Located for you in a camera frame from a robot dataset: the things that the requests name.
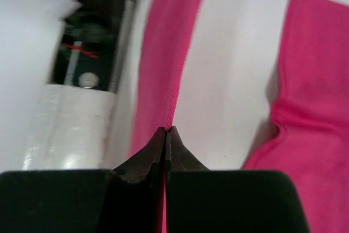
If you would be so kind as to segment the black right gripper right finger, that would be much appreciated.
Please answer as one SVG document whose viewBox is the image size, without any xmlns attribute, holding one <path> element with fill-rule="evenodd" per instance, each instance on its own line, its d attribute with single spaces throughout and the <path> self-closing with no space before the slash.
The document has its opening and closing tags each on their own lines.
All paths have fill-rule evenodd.
<svg viewBox="0 0 349 233">
<path fill-rule="evenodd" d="M 273 170 L 205 167 L 176 127 L 166 137 L 168 232 L 309 232 L 292 181 Z"/>
</svg>

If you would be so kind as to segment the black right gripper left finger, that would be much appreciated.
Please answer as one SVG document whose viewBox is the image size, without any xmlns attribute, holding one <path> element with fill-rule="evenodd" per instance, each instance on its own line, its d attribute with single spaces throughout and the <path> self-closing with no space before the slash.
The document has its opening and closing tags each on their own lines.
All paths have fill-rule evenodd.
<svg viewBox="0 0 349 233">
<path fill-rule="evenodd" d="M 3 172 L 1 232 L 161 232 L 165 140 L 112 170 Z"/>
</svg>

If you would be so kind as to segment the pink trousers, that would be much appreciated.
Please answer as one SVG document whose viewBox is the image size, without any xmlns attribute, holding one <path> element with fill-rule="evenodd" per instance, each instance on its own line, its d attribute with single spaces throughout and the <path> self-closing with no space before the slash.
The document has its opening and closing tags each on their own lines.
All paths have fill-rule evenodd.
<svg viewBox="0 0 349 233">
<path fill-rule="evenodd" d="M 348 0 L 152 0 L 131 153 L 176 127 L 212 171 L 273 170 L 348 232 Z"/>
</svg>

